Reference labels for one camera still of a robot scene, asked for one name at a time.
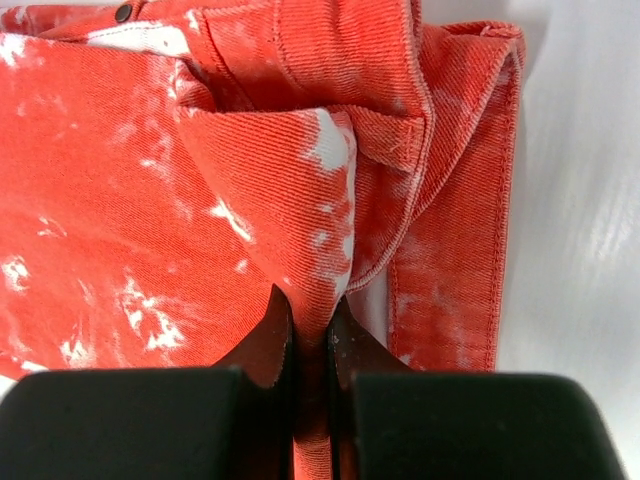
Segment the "white bleach spot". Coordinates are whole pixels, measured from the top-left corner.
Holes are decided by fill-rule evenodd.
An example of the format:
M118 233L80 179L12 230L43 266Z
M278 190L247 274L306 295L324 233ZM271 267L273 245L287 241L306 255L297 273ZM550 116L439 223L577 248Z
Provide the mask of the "white bleach spot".
M307 155L319 161L325 171L333 172L347 163L347 143L327 110L316 108L314 112L318 120L318 138Z
M401 317L402 315L411 312L413 304L421 300L422 297L410 293L399 293L396 297L396 315Z
M247 273L248 265L249 265L249 261L246 258L244 258L238 262L234 270L238 273Z
M453 95L441 88L433 89L431 94L436 101L436 105L438 103L448 105L451 109L457 110L460 115L471 115L471 109L463 97Z
M322 232L318 232L314 235L312 243L313 246L316 248L321 247L329 238L329 233L322 231Z
M153 117L148 117L144 122L144 126L149 130L160 132L160 124L158 123L158 120Z
M24 258L13 255L2 262L0 267L4 274L4 284L8 290L22 293L29 288L25 285L30 274L24 263Z
M193 209L191 208L191 206L180 199L175 199L173 204L176 207L176 211L181 218L187 220L188 222L193 220Z
M158 22L136 22L136 28L125 24L97 30L88 35L87 44L132 52L152 52L165 57L189 55L189 45L182 30Z
M181 346L182 342L184 342L184 335L180 333L178 327L171 323L166 313L157 312L157 316L162 332L157 335L153 333L149 335L147 350L155 350L159 347L176 348Z
M353 233L344 237L342 241L342 251L344 252L344 256L349 260L353 258Z
M110 345L111 353L116 357L118 361L118 366L120 368L126 368L131 366L126 357L122 353L122 341L120 340L120 333L117 330L113 330L111 332L112 342Z
M165 164L169 164L171 161L171 151L173 148L173 140L171 136L166 132L158 130L160 133L160 140L156 142L155 150L159 151L160 160Z
M190 82L181 77L176 77L176 92L182 92L187 89L187 85Z
M353 131L349 128L340 127L340 131L344 135L347 143L347 200L351 206L350 219L351 224L355 219L355 205L356 205L356 165L358 156L358 145L356 144L356 137Z
M85 346L82 345L82 342L79 340L76 340L73 348L71 348L70 341L64 342L60 345L60 353L62 354L65 362L67 362L67 365L71 368L90 367L96 360L96 355L93 349L89 348L87 351Z
M245 241L253 242L253 238L249 233L249 227L246 222L234 214L221 198L218 199L218 205L209 209L209 214L213 217L226 218L234 232L236 232Z
M200 27L198 26L198 19L196 18L196 15L193 10L189 10L185 14L185 18L189 20L189 28L191 30L195 30L196 32L200 31Z
M146 315L155 317L160 332L150 333L147 341L147 350L156 348L176 348L183 345L184 335L178 327L173 324L169 315L161 309L164 304L180 305L181 302L171 301L166 297L154 297L145 295L137 282L130 276L125 275L126 285L116 294L119 297L122 310L127 316L129 326L141 336L140 327Z
M132 123L121 125L113 135L114 143L126 143L136 134L136 126Z
M467 355L467 345L469 341L465 336L464 321L458 313L456 302L447 294L447 290L436 284L431 290L431 302L434 307L444 311L447 317L447 324L453 329L453 337L456 344L456 361L459 367L469 368L471 362Z
M343 273L342 275L337 275L335 277L336 288L335 288L335 296L341 297L344 292L347 291L347 286L349 285L349 279L351 278L351 268L348 271Z
M84 299L84 301L87 302L87 305L93 306L96 301L95 295L93 294L93 288L85 284L80 279L78 279L78 285L80 285L80 288L82 289L82 298Z
M22 362L22 365L20 365L20 368L22 368L23 370L28 370L30 372L45 372L49 370L47 367L38 365L37 363L29 362L29 361Z
M62 97L60 95L54 95L51 98L51 101L53 102L53 105L60 111L60 113L63 113L65 115L68 113L67 106L62 101Z
M171 83L167 87L167 96L171 100L177 100L178 99L178 94L176 93L175 83L173 81L171 81Z
M9 68L15 68L17 59L24 58L24 47L27 41L25 35L12 33L0 33L0 58Z
M20 7L16 11L16 23L21 24L27 16L27 7Z
M242 41L242 43L246 48L255 50L256 48L255 37L247 33L245 22L243 21L235 22L233 26L233 34L235 35L236 40Z
M407 105L400 97L396 97L393 99L393 108L395 110L395 113L400 115L407 112Z
M46 217L38 217L38 220L40 220L40 222L45 225L45 228L38 231L37 235L39 237L61 238L61 237L66 237L68 235L67 231L64 228L62 228L62 225L60 225L55 220L52 220Z
M506 87L511 81L511 72L509 70L500 70L498 79L496 80L496 87Z
M150 158L143 158L140 160L140 165L144 168L153 170L153 172L159 176L164 182L171 182L171 171L166 165L156 162Z

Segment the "rivet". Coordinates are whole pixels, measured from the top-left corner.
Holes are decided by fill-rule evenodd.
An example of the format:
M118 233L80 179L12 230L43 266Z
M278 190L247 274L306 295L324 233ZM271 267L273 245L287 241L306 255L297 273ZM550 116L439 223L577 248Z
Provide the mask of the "rivet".
M132 13L133 13L133 7L131 5L129 5L128 3L125 3L124 5L120 5L120 7L118 7L118 10L116 10L116 22L118 23L126 22L127 20L129 20L129 17L131 16Z

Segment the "seam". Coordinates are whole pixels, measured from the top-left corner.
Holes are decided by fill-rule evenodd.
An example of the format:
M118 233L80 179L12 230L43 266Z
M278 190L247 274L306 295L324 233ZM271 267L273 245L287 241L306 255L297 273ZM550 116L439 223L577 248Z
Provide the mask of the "seam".
M422 108L422 116L426 121L429 121L429 116L431 116L431 120L433 120L433 101L431 100L428 92L427 82L424 79L424 75L422 74L422 68L420 67L420 55L417 49L417 38L415 37L415 32L413 30L413 22L415 19L413 18L413 2L409 2L408 15L406 8L400 8L400 25L404 26L405 33L405 48L403 49L402 59L404 60L404 68L405 71L409 74L411 78L411 84L413 86L413 94L418 97L420 101L420 106ZM422 41L422 31L423 28L420 28L420 41ZM416 79L416 74L411 68L411 64L413 63L411 59L415 59L415 63L417 64L417 72L419 73L419 78Z
M410 132L407 135L408 139L411 138L413 134L413 130L414 130L414 126L411 125ZM375 262L373 266L369 267L369 269L366 270L362 275L360 275L360 277L349 282L349 286L347 287L347 293L351 293L356 290L359 290L360 288L363 288L368 282L372 280L372 278L377 273L379 273L379 271L384 267L384 265L387 265L389 263L389 261L397 251L400 243L402 242L402 239L405 237L407 230L409 230L409 227L411 226L411 223L413 221L411 216L415 208L415 202L417 201L417 197L420 192L420 187L422 185L422 182L424 181L424 172L426 170L426 165L427 165L425 141L426 141L426 138L429 136L427 135L427 133L430 129L428 128L428 126L424 128L424 124L423 124L422 130L423 130L423 135L422 135L422 140L420 142L421 144L420 153L418 154L419 157L421 158L416 164L416 168L414 168L412 172L407 173L407 175L410 178L415 179L416 185L411 187L410 193L407 196L407 199L404 203L402 220L400 221L400 228L398 229L397 233L393 236L393 238L387 243L387 245L383 249L382 254L378 258L378 261ZM410 150L411 150L410 148L406 148L405 159L406 159L406 156L409 155Z
M264 7L265 7L265 3L261 2L257 4L251 4L251 5L238 5L235 7L220 7L220 8L204 7L204 8L200 8L199 10L206 10L207 13L211 16L226 17L226 16L237 15L241 13L254 12Z
M303 93L307 93L306 89L302 86L298 79L295 77L291 69L289 68L288 54L282 41L282 2L284 0L275 0L273 4L273 38L275 40L276 52L278 53L278 60L280 61L280 67L284 72L287 79L295 85L295 87Z
M485 370L493 370L495 368L496 361L496 349L497 349L497 336L500 320L500 309L502 300L502 283L504 281L504 261L503 255L504 248L506 248L506 237L508 229L508 208L509 208L509 196L510 196L510 179L511 168L509 158L512 156L515 150L515 115L518 112L518 95L519 95L519 76L516 54L513 45L510 48L510 57L513 62L511 69L511 80L509 82L508 109L509 114L506 116L503 126L505 132L502 138L502 161L500 168L500 186L498 189L498 196L496 199L496 214L494 217L496 231L494 235L494 250L493 250L493 265L491 275L491 303L490 303L490 319L488 325L487 345L485 353Z
M56 39L55 41L58 41L58 42L76 42L76 41L79 41L79 40L88 39L89 36L91 36L91 39L94 39L94 38L108 37L110 35L119 35L122 32L130 32L130 31L134 31L134 30L156 30L158 28L166 28L166 27L170 27L170 26L173 26L173 25L146 25L146 26L144 26L144 25L132 25L129 28L122 28L122 29L119 29L116 32L105 32L105 33L101 33L99 35L92 35L93 32L86 32L86 33L79 34L79 35L73 35L71 37L59 38L59 39ZM99 32L100 30L111 30L111 29L116 29L116 28L118 28L118 27L117 26L111 26L111 27L100 28L99 30L95 30L95 31Z
M390 292L390 302L389 306L391 308L391 315L389 315L391 320L391 335L389 335L389 327L387 327L387 335L389 335L389 351L398 356L398 269L396 268L395 258L392 258L389 262L389 285L387 288Z
M198 10L196 10L195 14L200 17L199 20L202 20L204 22L205 26L207 27L207 28L205 28L205 31L203 32L203 35L202 35L202 37L204 39L203 42L204 42L205 50L207 50L209 52L209 54L212 57L212 60L219 64L221 73L226 78L226 80L228 80L229 82L233 83L235 88L238 89L238 91L240 92L241 96L243 97L242 100L245 101L247 103L247 105L250 105L251 108L253 108L255 110L255 105L253 104L253 101L251 100L251 97L247 94L247 91L244 89L242 84L238 81L236 76L233 74L233 72L231 71L231 69L227 65L227 62L224 61L224 57L220 53L220 50L218 50L218 47L216 46L216 42L214 41L213 37L211 36L212 25L210 24L209 19L205 15L204 11L205 11L205 9L198 9Z
M509 49L509 46L507 44L506 48L503 47L502 49L498 50L498 52L496 52L498 55L498 58L500 59L499 63L504 62L504 58L508 53L508 49ZM482 91L485 93L483 95L480 95L480 97L476 100L476 103L474 104L470 112L467 114L467 116L460 121L461 124L473 123L472 127L468 129L468 134L465 135L465 137L462 137L462 138L465 138L466 141L459 142L459 143L463 143L465 145L465 148L463 148L458 153L457 159L455 161L445 163L445 166L440 170L438 170L433 175L436 179L438 179L438 182L435 184L435 188L433 188L431 194L427 195L424 199L418 201L418 205L414 210L414 214L411 219L412 221L418 218L422 214L422 212L424 212L425 209L433 202L433 200L436 198L438 193L440 193L440 190L442 189L444 184L447 182L447 180L449 179L449 176L451 176L451 173L457 166L458 160L460 160L460 157L466 150L469 144L469 139L473 136L473 133L476 131L478 127L478 123L480 122L480 118L482 117L482 112L486 109L487 103L489 102L489 98L491 98L491 95L486 94L486 92L489 86L491 85L491 83L493 83L493 78L494 77L497 78L499 74L500 74L500 69L498 69L497 72L493 72L492 70L489 70L485 75L485 78L482 82ZM475 122L469 122L469 120L474 117L476 118Z
M27 19L27 32L29 32L29 35L35 36L34 34L35 28L34 28L33 22L31 21L31 15L27 12L27 8L29 7L23 7L23 8L24 8L25 17Z

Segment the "red jeans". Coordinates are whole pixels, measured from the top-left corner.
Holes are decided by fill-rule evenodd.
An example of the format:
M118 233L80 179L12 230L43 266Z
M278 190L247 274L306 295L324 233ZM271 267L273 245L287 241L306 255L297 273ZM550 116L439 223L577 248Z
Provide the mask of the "red jeans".
M383 275L410 366L493 368L521 32L415 0L130 5L0 17L0 374L208 365L275 283L315 479L345 293Z

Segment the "white surface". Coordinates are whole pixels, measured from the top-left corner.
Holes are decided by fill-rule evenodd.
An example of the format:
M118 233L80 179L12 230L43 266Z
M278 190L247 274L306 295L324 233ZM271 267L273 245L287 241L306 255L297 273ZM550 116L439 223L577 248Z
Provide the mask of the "white surface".
M498 366L581 382L640 479L640 2L423 3L528 36Z

